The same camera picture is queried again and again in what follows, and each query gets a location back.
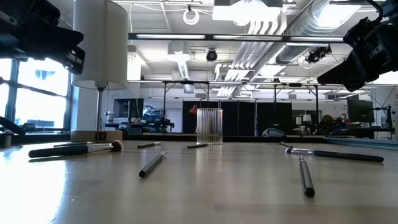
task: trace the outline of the security camera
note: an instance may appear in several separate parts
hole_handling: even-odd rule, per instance
[[[217,60],[217,53],[215,49],[210,49],[207,53],[206,59],[208,62],[214,62]]]

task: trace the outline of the clear cylindrical container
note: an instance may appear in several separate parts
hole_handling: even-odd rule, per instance
[[[223,109],[198,109],[197,143],[223,143]]]

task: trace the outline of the lamp base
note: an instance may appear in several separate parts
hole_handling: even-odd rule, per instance
[[[113,142],[115,140],[123,140],[122,131],[73,130],[70,133],[71,142]]]

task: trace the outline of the table surface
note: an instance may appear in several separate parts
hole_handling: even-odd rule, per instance
[[[398,151],[293,144],[383,156],[381,163],[306,156],[314,198],[303,194],[297,155],[276,143],[125,141],[124,152],[29,160],[37,144],[0,150],[0,223],[397,223]],[[146,178],[141,167],[165,159]]]

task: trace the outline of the laboratory room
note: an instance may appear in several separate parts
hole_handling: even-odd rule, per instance
[[[0,2],[0,223],[393,223],[398,0]]]

